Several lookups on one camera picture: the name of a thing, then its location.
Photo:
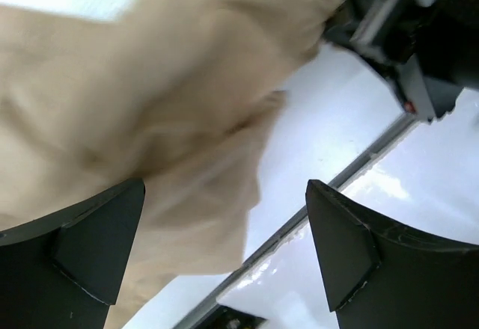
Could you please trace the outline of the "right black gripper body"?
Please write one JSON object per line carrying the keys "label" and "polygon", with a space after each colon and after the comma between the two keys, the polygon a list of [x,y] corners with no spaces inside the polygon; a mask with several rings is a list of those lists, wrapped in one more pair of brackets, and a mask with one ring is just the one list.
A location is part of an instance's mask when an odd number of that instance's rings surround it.
{"label": "right black gripper body", "polygon": [[403,110],[431,122],[478,89],[478,0],[345,0],[325,38],[386,80]]}

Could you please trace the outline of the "beige t shirt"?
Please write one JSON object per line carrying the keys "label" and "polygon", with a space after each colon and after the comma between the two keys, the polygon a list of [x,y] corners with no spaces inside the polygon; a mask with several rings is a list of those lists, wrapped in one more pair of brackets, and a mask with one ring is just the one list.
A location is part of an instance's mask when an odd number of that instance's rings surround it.
{"label": "beige t shirt", "polygon": [[1,227],[141,177],[108,328],[177,276],[235,270],[281,84],[341,2],[135,0],[113,22],[2,7]]}

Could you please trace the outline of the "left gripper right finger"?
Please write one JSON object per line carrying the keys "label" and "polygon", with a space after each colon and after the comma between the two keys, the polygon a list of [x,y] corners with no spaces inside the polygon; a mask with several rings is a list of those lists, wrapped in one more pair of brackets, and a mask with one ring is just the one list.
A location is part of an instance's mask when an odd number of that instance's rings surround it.
{"label": "left gripper right finger", "polygon": [[306,207],[341,328],[478,326],[478,246],[417,230],[311,180]]}

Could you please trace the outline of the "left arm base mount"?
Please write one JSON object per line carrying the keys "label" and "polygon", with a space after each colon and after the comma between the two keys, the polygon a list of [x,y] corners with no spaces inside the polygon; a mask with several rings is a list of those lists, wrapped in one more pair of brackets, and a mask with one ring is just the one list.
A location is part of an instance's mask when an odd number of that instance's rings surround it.
{"label": "left arm base mount", "polygon": [[235,310],[231,307],[216,305],[202,315],[191,329],[256,329],[261,328],[268,320],[250,313]]}

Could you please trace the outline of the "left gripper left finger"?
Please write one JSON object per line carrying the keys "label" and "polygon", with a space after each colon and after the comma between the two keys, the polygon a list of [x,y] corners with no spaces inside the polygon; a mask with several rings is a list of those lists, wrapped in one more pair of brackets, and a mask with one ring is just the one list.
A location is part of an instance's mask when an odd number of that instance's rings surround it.
{"label": "left gripper left finger", "polygon": [[144,205],[141,179],[1,232],[2,328],[103,328]]}

